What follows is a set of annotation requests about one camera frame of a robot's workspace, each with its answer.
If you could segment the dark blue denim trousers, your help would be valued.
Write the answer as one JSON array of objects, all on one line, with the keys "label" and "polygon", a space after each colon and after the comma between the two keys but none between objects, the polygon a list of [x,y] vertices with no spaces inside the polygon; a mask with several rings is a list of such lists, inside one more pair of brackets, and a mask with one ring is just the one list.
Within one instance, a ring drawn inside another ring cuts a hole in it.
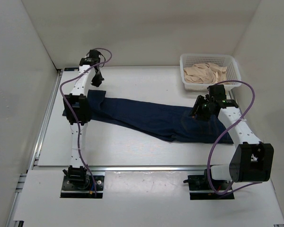
[{"label": "dark blue denim trousers", "polygon": [[89,90],[91,120],[140,131],[167,142],[214,143],[225,127],[216,116],[198,121],[190,107],[108,98],[103,90]]}]

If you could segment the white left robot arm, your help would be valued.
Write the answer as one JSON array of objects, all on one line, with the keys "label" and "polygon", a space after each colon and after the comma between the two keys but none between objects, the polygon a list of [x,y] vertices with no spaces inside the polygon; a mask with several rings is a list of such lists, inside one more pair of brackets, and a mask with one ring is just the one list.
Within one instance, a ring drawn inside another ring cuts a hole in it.
[{"label": "white left robot arm", "polygon": [[104,80],[100,72],[102,63],[99,54],[86,55],[80,60],[78,76],[59,87],[64,114],[71,129],[71,162],[64,172],[71,184],[92,192],[97,190],[96,181],[84,160],[86,131],[91,120],[88,91],[90,86],[99,87]]}]

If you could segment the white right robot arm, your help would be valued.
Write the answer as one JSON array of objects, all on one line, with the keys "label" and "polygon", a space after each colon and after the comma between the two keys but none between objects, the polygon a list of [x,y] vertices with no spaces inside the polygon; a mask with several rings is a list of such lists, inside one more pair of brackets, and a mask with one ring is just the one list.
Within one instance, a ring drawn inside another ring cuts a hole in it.
[{"label": "white right robot arm", "polygon": [[214,189],[222,180],[235,183],[268,181],[274,156],[273,146],[263,143],[252,132],[241,118],[239,106],[233,99],[214,100],[209,96],[198,96],[191,116],[207,121],[214,115],[227,129],[236,150],[230,163],[207,168],[207,174],[203,177],[205,187]]}]

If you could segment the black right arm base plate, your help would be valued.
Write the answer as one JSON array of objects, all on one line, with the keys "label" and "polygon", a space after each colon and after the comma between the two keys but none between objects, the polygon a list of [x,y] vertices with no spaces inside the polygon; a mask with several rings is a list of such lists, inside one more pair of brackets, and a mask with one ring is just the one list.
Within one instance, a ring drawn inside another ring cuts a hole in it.
[{"label": "black right arm base plate", "polygon": [[207,177],[204,175],[188,175],[183,181],[189,187],[190,200],[233,200],[233,193],[218,195],[211,189]]}]

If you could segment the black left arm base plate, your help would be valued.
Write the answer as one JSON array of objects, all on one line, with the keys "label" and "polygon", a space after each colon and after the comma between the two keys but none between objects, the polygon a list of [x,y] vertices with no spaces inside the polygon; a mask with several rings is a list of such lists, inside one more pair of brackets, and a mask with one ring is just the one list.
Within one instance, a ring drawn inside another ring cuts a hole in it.
[{"label": "black left arm base plate", "polygon": [[96,186],[91,176],[86,176],[84,184],[73,184],[68,176],[63,177],[61,198],[102,199],[104,193],[105,176],[94,175]]}]

